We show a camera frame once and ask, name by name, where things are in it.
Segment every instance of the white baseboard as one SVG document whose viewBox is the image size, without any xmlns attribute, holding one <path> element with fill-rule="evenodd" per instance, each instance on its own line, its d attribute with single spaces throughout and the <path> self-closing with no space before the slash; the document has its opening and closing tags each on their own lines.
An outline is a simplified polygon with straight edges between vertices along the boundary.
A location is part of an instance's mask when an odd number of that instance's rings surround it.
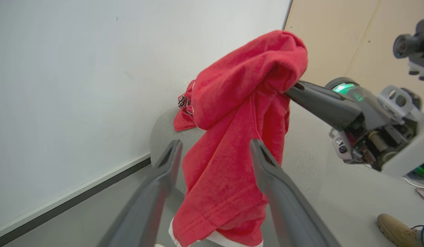
<svg viewBox="0 0 424 247">
<path fill-rule="evenodd" d="M 2 225 L 0 227 L 0 237 L 11 232 L 12 230 L 16 229 L 17 227 L 20 227 L 28 222 L 30 222 L 31 220 L 35 219 L 36 217 L 56 208 L 57 206 L 67 202 L 68 200 L 76 197 L 79 194 L 82 194 L 83 192 L 93 188 L 94 186 L 97 186 L 98 184 L 108 180 L 109 178 L 114 177 L 115 175 L 129 169 L 130 167 L 133 167 L 134 165 L 138 164 L 141 161 L 146 160 L 147 158 L 149 158 L 151 155 L 149 152 L 145 153 L 142 156 L 139 156 L 135 159 L 133 159 L 132 161 L 129 161 L 121 166 L 116 167 L 115 169 L 77 187 L 76 189 L 73 189 L 63 195 L 61 195 L 60 197 L 57 197 L 54 200 L 51 200 L 50 202 L 39 206 L 38 208 L 30 211 L 27 214 L 24 214 L 20 217 L 18 217 L 17 219 L 14 219 L 11 222 L 8 222 L 5 225 Z"/>
</svg>

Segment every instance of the red garment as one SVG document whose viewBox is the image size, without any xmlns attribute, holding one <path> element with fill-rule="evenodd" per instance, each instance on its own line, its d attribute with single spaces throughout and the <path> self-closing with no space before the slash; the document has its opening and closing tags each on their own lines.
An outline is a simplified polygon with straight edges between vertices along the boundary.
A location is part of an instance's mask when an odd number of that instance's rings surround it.
<svg viewBox="0 0 424 247">
<path fill-rule="evenodd" d="M 172 224 L 182 246 L 215 230 L 244 245 L 262 242 L 259 227 L 268 201 L 256 185 L 249 141 L 261 139 L 282 161 L 290 103 L 282 93 L 306 66 L 303 42 L 273 31 L 227 54 L 190 83 L 184 97 L 193 116 L 186 103 L 175 129 L 196 125 L 207 132 L 183 159 L 187 193 Z"/>
</svg>

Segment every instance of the shoe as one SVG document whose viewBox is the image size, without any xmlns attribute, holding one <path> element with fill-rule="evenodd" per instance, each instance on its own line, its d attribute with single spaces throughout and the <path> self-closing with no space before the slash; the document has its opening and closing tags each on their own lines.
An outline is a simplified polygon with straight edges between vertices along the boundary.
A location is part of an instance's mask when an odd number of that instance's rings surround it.
<svg viewBox="0 0 424 247">
<path fill-rule="evenodd" d="M 376 220 L 379 230 L 397 247 L 422 247 L 417 230 L 411 229 L 388 214 L 380 214 Z"/>
</svg>

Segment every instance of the person's foot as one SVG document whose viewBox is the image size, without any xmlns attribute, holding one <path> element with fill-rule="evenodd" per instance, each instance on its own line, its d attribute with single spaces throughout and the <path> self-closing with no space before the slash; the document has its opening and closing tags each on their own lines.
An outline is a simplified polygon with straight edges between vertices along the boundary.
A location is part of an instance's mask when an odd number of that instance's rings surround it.
<svg viewBox="0 0 424 247">
<path fill-rule="evenodd" d="M 379 230 L 398 247 L 422 247 L 417 230 L 411 229 L 388 214 L 380 214 L 376 220 Z"/>
</svg>

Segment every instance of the wooden panel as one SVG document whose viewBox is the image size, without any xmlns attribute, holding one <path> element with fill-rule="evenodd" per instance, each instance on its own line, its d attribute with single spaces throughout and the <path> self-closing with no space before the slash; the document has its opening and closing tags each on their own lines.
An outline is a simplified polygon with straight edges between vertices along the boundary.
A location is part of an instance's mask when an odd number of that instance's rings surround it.
<svg viewBox="0 0 424 247">
<path fill-rule="evenodd" d="M 424 82 L 408 75 L 407 59 L 395 59 L 392 53 L 395 38 L 404 33 L 414 34 L 421 19 L 424 0 L 381 0 L 346 76 L 374 94 L 394 85 L 406 87 L 424 100 Z"/>
<path fill-rule="evenodd" d="M 379 0 L 294 0 L 285 30 L 302 38 L 309 65 L 302 79 L 324 86 L 345 76 Z"/>
</svg>

